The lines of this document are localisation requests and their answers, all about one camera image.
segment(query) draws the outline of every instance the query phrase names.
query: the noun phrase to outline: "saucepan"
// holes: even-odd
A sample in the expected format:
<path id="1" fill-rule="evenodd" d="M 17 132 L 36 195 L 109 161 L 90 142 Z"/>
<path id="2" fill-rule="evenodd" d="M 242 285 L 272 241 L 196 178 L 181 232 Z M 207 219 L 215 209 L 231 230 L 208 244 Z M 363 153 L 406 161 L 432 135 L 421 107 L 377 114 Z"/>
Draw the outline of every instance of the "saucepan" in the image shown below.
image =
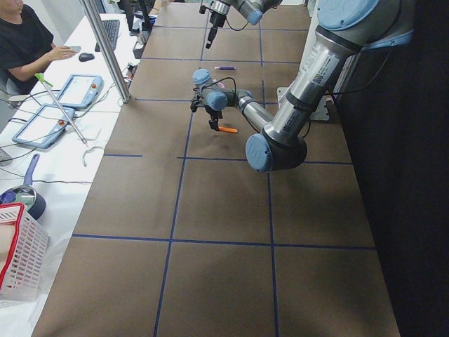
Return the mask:
<path id="1" fill-rule="evenodd" d="M 35 154 L 29 163 L 23 185 L 10 188 L 0 195 L 0 204 L 22 202 L 30 216 L 39 219 L 46 207 L 45 199 L 32 187 L 33 172 L 39 160 L 39 154 Z"/>

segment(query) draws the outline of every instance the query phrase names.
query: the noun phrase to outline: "person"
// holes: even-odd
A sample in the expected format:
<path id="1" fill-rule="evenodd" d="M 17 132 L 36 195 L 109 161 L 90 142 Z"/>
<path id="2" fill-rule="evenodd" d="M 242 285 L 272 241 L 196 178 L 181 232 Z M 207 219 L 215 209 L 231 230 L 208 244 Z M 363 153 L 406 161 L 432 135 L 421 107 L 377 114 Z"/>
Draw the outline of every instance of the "person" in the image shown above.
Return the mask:
<path id="1" fill-rule="evenodd" d="M 33 89 L 36 73 L 75 54 L 70 47 L 53 43 L 53 35 L 22 0 L 0 0 L 0 67 L 19 94 Z"/>

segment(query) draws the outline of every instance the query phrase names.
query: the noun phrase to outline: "black keyboard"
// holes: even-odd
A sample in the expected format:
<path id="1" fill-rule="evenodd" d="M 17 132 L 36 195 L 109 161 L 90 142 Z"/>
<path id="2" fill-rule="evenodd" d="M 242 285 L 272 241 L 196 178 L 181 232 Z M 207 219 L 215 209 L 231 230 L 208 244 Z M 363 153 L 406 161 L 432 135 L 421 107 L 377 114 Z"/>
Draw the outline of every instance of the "black keyboard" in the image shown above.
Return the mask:
<path id="1" fill-rule="evenodd" d="M 120 20 L 103 20 L 102 23 L 112 50 L 115 51 L 115 47 L 117 47 L 117 39 L 119 38 Z M 95 45 L 95 51 L 100 51 L 98 42 Z"/>

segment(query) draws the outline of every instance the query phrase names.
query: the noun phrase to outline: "table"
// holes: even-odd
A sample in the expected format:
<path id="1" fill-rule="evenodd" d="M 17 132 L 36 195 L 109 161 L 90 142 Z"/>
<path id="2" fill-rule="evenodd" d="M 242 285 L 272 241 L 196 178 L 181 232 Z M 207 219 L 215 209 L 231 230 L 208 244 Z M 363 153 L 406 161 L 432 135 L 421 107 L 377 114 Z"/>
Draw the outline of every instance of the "table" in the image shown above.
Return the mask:
<path id="1" fill-rule="evenodd" d="M 259 174 L 236 110 L 232 135 L 189 110 L 205 67 L 277 111 L 307 9 L 220 29 L 210 50 L 198 11 L 161 9 L 33 336 L 398 336 L 341 126 L 314 123 L 303 165 Z"/>
<path id="2" fill-rule="evenodd" d="M 103 20 L 118 19 L 121 21 L 119 39 L 114 52 L 119 67 L 124 70 L 129 62 L 138 64 L 139 60 L 136 60 L 133 56 L 133 47 L 136 39 L 128 34 L 125 15 L 102 14 L 101 17 Z M 33 152 L 38 152 L 41 155 L 34 172 L 34 180 L 62 180 L 83 183 L 49 184 L 35 182 L 33 184 L 36 190 L 39 191 L 39 194 L 42 194 L 46 200 L 47 207 L 39 222 L 51 237 L 46 253 L 46 262 L 42 271 L 42 294 L 34 303 L 0 309 L 0 335 L 3 337 L 31 336 L 69 238 L 72 236 L 81 208 L 91 188 L 91 182 L 95 177 L 103 156 L 103 149 L 109 140 L 121 109 L 120 95 L 114 87 L 111 88 L 113 84 L 112 76 L 109 73 L 105 60 L 101 53 L 94 52 L 95 37 L 86 17 L 81 20 L 65 45 L 80 46 L 82 53 L 94 53 L 95 59 L 88 62 L 79 62 L 76 55 L 69 60 L 53 62 L 45 71 L 45 79 L 52 83 L 53 88 L 61 88 L 70 74 L 98 74 L 105 83 L 103 90 L 100 92 L 100 97 L 108 90 L 109 93 L 105 100 L 96 104 L 84 117 L 76 122 L 80 131 L 87 138 L 95 137 L 95 140 L 89 140 L 89 145 L 96 148 L 86 154 L 87 166 L 84 166 L 81 161 L 86 147 L 71 128 L 68 128 L 56 144 L 49 149 L 37 149 Z M 32 93 L 36 94 L 44 90 L 43 86 L 38 83 Z M 51 103 L 51 99 L 47 94 L 37 94 L 36 99 L 41 104 Z M 28 119 L 31 115 L 25 111 L 35 112 L 38 106 L 33 100 L 27 100 L 21 105 L 14 117 Z M 1 146 L 13 143 L 11 138 L 21 126 L 22 124 L 20 123 L 10 122 L 0 135 Z M 14 145 L 7 147 L 5 150 L 12 157 L 18 157 L 30 149 L 30 147 L 24 145 Z M 32 153 L 22 158 L 14 159 L 12 164 L 3 167 L 3 169 L 23 175 L 29 165 L 31 156 Z M 7 190 L 10 187 L 21 184 L 22 178 L 0 171 L 0 190 Z"/>

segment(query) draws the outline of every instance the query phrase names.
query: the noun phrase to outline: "person's arm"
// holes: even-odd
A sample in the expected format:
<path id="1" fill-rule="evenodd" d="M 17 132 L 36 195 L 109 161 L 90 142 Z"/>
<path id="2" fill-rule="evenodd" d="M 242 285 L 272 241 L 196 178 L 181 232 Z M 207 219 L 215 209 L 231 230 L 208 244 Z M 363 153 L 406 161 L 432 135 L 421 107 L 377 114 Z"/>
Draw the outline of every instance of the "person's arm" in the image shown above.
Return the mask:
<path id="1" fill-rule="evenodd" d="M 43 54 L 40 58 L 22 67 L 10 68 L 8 71 L 19 81 L 31 79 L 37 72 L 43 72 L 56 60 L 65 60 L 76 54 L 76 51 L 67 46 L 51 44 L 52 50 Z"/>

